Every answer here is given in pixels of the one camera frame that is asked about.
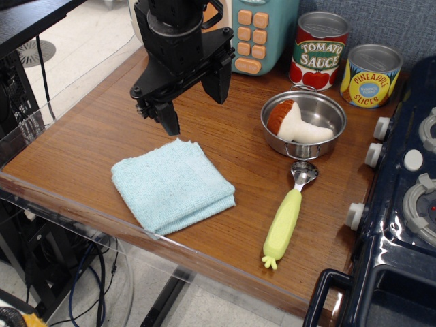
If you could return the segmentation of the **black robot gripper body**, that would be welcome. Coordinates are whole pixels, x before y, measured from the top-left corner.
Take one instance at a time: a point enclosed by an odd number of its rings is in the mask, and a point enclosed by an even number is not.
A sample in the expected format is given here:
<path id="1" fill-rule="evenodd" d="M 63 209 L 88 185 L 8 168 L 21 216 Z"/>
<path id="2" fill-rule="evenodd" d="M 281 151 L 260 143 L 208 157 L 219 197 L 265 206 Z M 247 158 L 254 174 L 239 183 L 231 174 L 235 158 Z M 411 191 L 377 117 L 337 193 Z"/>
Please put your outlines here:
<path id="1" fill-rule="evenodd" d="M 213 29 L 224 15 L 220 1 L 137 1 L 134 14 L 149 55 L 131 89 L 141 110 L 171 102 L 202 83 L 207 60 L 234 58 L 233 30 Z"/>

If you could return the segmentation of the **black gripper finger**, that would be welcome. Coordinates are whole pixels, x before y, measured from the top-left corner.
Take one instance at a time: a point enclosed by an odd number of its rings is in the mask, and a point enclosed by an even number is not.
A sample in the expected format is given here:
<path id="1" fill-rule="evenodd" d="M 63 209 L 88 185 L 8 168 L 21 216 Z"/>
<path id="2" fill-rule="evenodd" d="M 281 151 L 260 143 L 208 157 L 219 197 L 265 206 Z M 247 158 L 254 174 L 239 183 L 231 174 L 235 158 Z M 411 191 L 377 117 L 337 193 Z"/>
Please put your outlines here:
<path id="1" fill-rule="evenodd" d="M 156 104 L 155 111 L 157 114 L 155 121 L 162 125 L 169 136 L 177 136 L 180 134 L 178 116 L 172 102 Z"/>
<path id="2" fill-rule="evenodd" d="M 218 104 L 223 104 L 230 88 L 232 60 L 207 60 L 204 64 L 206 72 L 202 77 L 203 89 Z"/>

